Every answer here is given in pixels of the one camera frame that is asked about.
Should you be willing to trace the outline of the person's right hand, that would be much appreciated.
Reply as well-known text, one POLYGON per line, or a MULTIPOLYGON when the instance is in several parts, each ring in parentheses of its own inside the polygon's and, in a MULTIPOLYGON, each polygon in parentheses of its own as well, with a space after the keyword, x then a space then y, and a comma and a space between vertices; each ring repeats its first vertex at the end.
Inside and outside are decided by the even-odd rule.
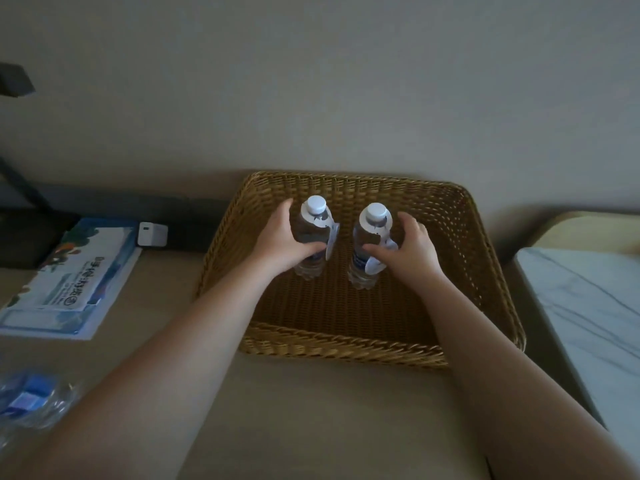
POLYGON ((445 278, 436 249, 426 227, 406 212, 398 212, 404 229, 404 241, 397 250, 397 261, 386 265, 407 287, 424 295, 431 285, 445 278))

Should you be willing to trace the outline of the person's left hand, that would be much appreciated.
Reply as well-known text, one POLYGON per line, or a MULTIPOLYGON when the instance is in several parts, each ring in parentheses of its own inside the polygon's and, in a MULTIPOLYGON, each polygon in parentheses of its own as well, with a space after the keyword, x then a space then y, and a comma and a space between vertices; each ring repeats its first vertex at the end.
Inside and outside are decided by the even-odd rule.
POLYGON ((273 279, 306 257, 295 256, 295 238, 291 229, 290 209, 292 199, 284 200, 268 219, 249 257, 252 267, 273 279))

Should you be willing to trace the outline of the clear water bottle white cap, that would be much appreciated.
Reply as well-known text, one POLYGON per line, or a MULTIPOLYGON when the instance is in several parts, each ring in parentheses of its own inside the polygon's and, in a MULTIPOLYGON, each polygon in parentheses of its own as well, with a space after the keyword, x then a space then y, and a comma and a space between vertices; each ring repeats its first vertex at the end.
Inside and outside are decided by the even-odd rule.
POLYGON ((292 233, 297 242, 304 244, 323 242, 326 248, 297 264, 294 267, 295 274, 306 281, 319 277, 332 257, 339 231, 340 223, 334 220, 324 197, 309 196, 301 204, 299 215, 294 220, 292 233))
POLYGON ((382 203, 368 204, 353 228, 353 247, 348 267, 349 282, 356 290, 370 290, 387 266, 364 250, 364 244, 375 244, 396 251, 398 245, 390 236, 392 215, 382 203))

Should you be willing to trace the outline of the person's right forearm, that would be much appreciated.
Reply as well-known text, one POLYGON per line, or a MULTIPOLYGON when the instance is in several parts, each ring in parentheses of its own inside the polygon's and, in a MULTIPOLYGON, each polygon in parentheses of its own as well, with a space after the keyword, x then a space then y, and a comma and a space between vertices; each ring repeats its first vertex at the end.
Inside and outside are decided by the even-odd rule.
POLYGON ((640 480, 640 467, 442 273, 394 272, 422 299, 498 480, 640 480))

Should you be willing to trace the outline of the person's left forearm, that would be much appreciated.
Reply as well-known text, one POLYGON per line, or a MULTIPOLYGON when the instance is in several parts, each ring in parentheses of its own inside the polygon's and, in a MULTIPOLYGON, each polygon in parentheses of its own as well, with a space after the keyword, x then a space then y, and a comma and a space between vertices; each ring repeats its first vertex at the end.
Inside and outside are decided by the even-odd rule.
POLYGON ((254 251, 94 387, 17 479, 176 478, 261 295, 300 260, 254 251))

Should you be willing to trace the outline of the brown wicker basket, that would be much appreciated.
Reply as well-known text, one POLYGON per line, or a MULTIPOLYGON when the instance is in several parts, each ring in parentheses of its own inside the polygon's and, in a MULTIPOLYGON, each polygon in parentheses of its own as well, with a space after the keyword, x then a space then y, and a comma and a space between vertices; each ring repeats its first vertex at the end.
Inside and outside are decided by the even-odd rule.
POLYGON ((449 279, 516 347, 526 336, 476 203, 451 182, 400 177, 258 171, 231 200, 204 256, 195 299, 252 250, 272 211, 286 199, 298 207, 322 195, 340 223, 331 259, 306 281, 288 271, 271 282, 239 349, 273 356, 446 369, 446 358, 420 298, 388 271, 371 290, 348 281, 352 231, 365 204, 379 201, 392 216, 405 211, 425 224, 449 279))

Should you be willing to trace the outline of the white charger plug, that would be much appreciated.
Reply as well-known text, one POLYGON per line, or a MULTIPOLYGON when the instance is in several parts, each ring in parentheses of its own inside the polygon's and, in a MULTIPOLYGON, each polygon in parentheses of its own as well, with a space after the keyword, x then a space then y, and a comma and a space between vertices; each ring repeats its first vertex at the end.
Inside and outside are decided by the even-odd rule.
POLYGON ((166 225, 140 222, 137 246, 141 248, 165 248, 168 243, 169 227, 166 225))

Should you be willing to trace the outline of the beige wooden chair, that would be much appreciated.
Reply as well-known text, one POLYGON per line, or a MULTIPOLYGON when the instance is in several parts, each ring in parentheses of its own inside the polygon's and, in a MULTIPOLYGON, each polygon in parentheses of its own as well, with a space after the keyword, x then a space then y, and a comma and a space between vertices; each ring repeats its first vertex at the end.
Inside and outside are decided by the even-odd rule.
POLYGON ((542 224, 527 247, 640 256, 640 215, 565 212, 542 224))

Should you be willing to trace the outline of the white marble side table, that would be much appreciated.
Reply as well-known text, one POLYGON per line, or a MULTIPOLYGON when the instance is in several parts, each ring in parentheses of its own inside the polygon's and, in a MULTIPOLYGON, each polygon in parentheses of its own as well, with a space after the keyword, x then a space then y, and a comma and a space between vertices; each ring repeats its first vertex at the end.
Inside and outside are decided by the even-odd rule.
POLYGON ((528 354, 640 458, 640 255, 524 248, 513 265, 528 354))

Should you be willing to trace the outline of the blue and white printed booklet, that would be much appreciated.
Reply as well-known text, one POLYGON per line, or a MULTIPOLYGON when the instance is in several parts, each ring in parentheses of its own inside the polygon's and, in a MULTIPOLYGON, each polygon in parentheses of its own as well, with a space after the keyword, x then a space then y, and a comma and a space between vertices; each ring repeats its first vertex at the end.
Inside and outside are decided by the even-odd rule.
POLYGON ((128 219, 80 219, 0 308, 0 336, 91 340, 140 257, 138 227, 128 219))

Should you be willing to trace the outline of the black lamp stand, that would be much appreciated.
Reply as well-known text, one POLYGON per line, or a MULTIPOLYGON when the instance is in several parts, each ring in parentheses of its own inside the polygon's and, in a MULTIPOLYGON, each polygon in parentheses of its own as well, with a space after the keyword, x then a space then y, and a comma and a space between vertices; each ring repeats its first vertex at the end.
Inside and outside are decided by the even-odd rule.
POLYGON ((36 269, 81 216, 56 209, 36 184, 11 163, 1 132, 0 177, 26 202, 25 207, 0 202, 0 268, 36 269))

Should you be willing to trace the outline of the clear plastic wrap blue label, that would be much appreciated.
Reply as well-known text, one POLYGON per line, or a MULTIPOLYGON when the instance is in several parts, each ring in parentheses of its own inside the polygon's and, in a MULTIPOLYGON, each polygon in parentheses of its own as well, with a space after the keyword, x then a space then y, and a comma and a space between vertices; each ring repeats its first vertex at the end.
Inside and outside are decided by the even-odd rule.
POLYGON ((0 436, 52 428, 71 411, 82 386, 37 369, 0 369, 0 436))

